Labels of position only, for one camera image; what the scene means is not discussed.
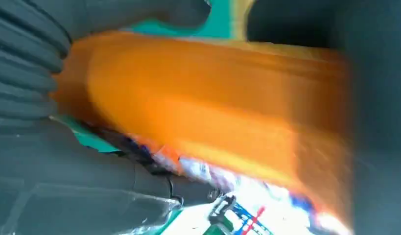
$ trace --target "orange bag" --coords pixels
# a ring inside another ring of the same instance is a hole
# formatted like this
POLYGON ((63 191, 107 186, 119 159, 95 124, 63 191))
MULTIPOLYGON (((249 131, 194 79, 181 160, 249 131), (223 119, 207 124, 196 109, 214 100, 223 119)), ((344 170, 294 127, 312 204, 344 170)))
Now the orange bag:
POLYGON ((63 113, 302 192, 351 225, 334 51, 114 32, 75 44, 56 79, 63 113))

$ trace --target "orange fabric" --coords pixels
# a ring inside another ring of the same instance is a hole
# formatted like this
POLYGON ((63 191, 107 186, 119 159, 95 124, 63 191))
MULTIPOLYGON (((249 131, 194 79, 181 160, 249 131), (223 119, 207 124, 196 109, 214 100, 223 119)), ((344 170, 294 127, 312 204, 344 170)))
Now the orange fabric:
POLYGON ((350 224, 335 52, 108 33, 75 44, 66 63, 62 112, 303 192, 350 224))

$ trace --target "green fabric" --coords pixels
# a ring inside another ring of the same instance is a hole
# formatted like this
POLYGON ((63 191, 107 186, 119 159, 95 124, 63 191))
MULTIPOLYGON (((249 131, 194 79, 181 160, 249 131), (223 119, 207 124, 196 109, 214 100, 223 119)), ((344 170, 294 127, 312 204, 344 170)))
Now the green fabric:
POLYGON ((84 146, 97 149, 101 153, 118 151, 118 149, 116 149, 105 140, 99 138, 98 136, 94 135, 93 133, 85 129, 75 119, 69 116, 57 115, 53 116, 52 119, 68 126, 75 134, 78 141, 84 146))
POLYGON ((176 30, 166 27, 161 23, 148 21, 134 27, 126 28, 127 31, 134 31, 143 34, 161 36, 194 36, 209 38, 231 38, 231 8, 230 0, 212 1, 212 11, 206 24, 199 30, 176 30))

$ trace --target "red stripe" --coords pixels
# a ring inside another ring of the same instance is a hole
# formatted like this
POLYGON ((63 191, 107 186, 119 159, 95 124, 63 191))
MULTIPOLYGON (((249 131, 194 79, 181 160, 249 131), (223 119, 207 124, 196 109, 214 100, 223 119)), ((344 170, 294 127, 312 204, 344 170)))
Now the red stripe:
POLYGON ((259 208, 258 212, 257 212, 257 216, 252 218, 252 224, 249 225, 248 229, 243 231, 242 235, 246 235, 247 233, 249 233, 249 231, 252 229, 253 225, 256 224, 258 222, 258 218, 262 215, 262 213, 264 212, 265 207, 262 206, 259 208))

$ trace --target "teal fabric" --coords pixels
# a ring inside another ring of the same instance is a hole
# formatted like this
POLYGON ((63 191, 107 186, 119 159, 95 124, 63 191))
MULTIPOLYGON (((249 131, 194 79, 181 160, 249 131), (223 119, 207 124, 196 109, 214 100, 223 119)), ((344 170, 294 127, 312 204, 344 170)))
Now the teal fabric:
POLYGON ((118 151, 118 149, 116 149, 114 146, 112 146, 105 140, 101 139, 100 137, 94 135, 93 133, 89 132, 75 119, 69 116, 56 115, 53 116, 52 119, 68 126, 75 134, 78 141, 84 146, 97 149, 101 153, 110 153, 118 151))
POLYGON ((143 22, 134 27, 126 28, 125 30, 173 37, 231 38, 233 34, 231 32, 230 0, 213 0, 209 19, 206 24, 198 30, 177 30, 154 21, 143 22))

